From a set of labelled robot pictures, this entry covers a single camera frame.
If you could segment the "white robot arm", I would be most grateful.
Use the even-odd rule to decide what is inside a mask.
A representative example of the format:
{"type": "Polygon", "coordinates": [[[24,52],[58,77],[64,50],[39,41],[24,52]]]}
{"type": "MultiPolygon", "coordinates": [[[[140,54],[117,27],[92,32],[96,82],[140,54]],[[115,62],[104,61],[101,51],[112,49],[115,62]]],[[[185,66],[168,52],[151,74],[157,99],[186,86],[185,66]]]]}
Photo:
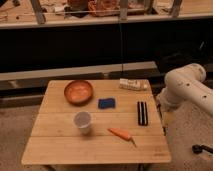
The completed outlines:
{"type": "Polygon", "coordinates": [[[188,100],[213,117],[213,89],[204,84],[205,79],[206,70],[197,63],[173,69],[165,75],[157,101],[165,111],[172,111],[188,100]]]}

